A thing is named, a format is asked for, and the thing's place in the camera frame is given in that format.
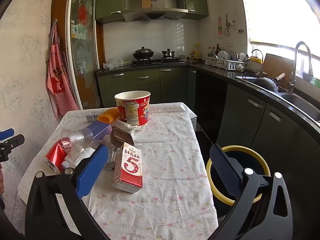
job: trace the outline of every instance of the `red can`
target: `red can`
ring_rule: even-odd
[[[61,140],[59,140],[51,147],[44,159],[51,169],[60,174],[63,171],[61,164],[67,154],[67,151],[61,144]]]
[[[128,124],[144,125],[148,122],[150,92],[128,91],[115,95],[120,119]]]

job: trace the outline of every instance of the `patterned wall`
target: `patterned wall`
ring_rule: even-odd
[[[0,21],[0,130],[13,128],[25,143],[2,163],[5,213],[24,230],[17,186],[57,127],[45,88],[52,0],[13,0]]]

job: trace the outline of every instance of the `red checkered apron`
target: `red checkered apron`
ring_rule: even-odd
[[[64,116],[68,111],[78,110],[73,97],[68,66],[64,52],[60,51],[60,38],[57,35],[56,21],[53,23],[50,33],[50,58],[47,75],[47,88],[57,107],[54,107],[54,116]]]

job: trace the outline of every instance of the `red and white carton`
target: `red and white carton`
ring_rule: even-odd
[[[113,187],[130,193],[142,189],[141,150],[124,143],[116,157]]]

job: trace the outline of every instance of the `window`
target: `window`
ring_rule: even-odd
[[[294,49],[299,41],[304,41],[313,54],[314,76],[320,78],[320,23],[306,0],[244,0],[244,6],[248,35],[255,48],[264,55],[271,53],[294,59],[294,53],[284,46]],[[307,51],[303,45],[299,49]],[[299,55],[297,73],[302,60],[303,70],[308,72],[308,57]]]

